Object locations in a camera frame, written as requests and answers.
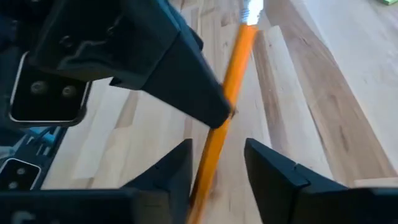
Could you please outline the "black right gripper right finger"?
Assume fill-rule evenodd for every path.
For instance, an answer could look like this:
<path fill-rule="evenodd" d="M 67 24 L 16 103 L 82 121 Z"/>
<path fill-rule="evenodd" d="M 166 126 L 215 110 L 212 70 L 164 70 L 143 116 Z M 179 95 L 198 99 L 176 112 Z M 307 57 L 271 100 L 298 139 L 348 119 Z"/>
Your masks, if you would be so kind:
<path fill-rule="evenodd" d="M 397 189 L 348 188 L 248 138 L 244 158 L 263 223 L 397 223 Z"/>

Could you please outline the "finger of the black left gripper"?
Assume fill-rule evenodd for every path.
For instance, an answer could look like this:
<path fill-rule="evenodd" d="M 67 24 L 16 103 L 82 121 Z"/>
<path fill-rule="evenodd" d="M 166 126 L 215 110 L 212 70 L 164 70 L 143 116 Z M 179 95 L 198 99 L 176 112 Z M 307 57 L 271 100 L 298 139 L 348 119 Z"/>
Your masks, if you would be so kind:
<path fill-rule="evenodd" d="M 211 128 L 231 112 L 203 42 L 163 0 L 55 1 L 31 48 L 36 67 L 83 81 L 111 78 Z"/>

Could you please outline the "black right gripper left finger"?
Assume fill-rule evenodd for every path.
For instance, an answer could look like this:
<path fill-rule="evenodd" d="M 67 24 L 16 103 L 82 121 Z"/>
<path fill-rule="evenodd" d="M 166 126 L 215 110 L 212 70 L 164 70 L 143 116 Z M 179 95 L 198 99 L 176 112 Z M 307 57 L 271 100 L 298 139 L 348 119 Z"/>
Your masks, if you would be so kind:
<path fill-rule="evenodd" d="M 119 189 L 1 193 L 1 223 L 185 223 L 192 183 L 185 139 Z"/>

